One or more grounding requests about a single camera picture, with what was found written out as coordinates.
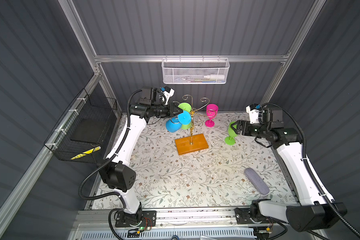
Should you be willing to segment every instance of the pink goblet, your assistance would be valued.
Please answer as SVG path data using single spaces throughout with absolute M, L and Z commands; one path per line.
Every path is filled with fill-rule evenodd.
M 215 125 L 215 122 L 212 121 L 212 119 L 216 117 L 218 110 L 219 107 L 216 104 L 208 104 L 206 106 L 206 116 L 209 118 L 209 120 L 205 122 L 207 127 L 213 127 Z

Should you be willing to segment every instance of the gray wall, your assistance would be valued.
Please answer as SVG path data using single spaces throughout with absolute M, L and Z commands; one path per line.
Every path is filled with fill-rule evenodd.
M 281 55 L 313 0 L 74 0 L 98 55 Z M 219 110 L 260 102 L 278 63 L 231 63 L 227 83 L 172 85 L 175 97 L 209 97 Z M 144 84 L 163 86 L 156 63 L 103 63 L 125 112 Z
M 360 230 L 360 0 L 327 1 L 271 102 L 307 135 L 324 185 Z M 336 224 L 332 239 L 356 239 Z
M 0 207 L 92 75 L 58 2 L 0 1 Z M 64 238 L 91 169 L 53 158 L 3 239 Z

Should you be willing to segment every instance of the wooden base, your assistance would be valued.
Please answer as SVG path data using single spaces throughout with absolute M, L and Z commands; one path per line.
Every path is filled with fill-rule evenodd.
M 193 144 L 190 144 L 191 137 L 183 137 L 175 139 L 177 152 L 179 155 L 183 155 L 190 152 L 195 152 L 209 148 L 208 143 L 205 140 L 204 134 L 197 134 L 193 136 Z

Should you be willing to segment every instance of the yellow marker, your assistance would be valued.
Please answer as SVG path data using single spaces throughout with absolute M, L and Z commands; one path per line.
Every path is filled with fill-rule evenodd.
M 97 151 L 97 150 L 100 150 L 100 149 L 101 149 L 100 146 L 99 146 L 99 147 L 92 148 L 92 149 L 90 149 L 90 150 L 88 150 L 88 151 L 85 151 L 85 152 L 83 152 L 83 153 L 80 153 L 80 154 L 74 156 L 73 158 L 71 158 L 71 160 L 77 159 L 77 158 L 80 158 L 80 157 L 83 157 L 83 156 L 86 156 L 86 155 L 91 154 L 91 153 L 93 153 L 93 152 L 95 152 L 95 151 Z

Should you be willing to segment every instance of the floral tablecloth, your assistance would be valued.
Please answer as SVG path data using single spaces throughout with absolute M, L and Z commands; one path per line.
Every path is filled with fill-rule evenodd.
M 249 120 L 248 114 L 218 113 L 214 127 L 195 129 L 195 134 L 204 134 L 209 148 L 179 156 L 175 139 L 189 136 L 189 130 L 171 133 L 165 128 L 167 119 L 152 118 L 137 141 L 130 163 L 137 174 L 134 188 L 143 207 L 238 206 L 263 198 L 296 203 L 271 149 L 255 143 L 254 137 L 242 135 L 235 138 L 235 145 L 225 144 L 229 122 L 238 119 Z M 125 120 L 123 116 L 118 132 Z M 261 195 L 245 177 L 247 167 L 264 179 L 270 189 L 268 195 Z M 97 195 L 109 191 L 101 183 Z M 95 200 L 92 209 L 120 206 L 118 197 L 112 195 Z

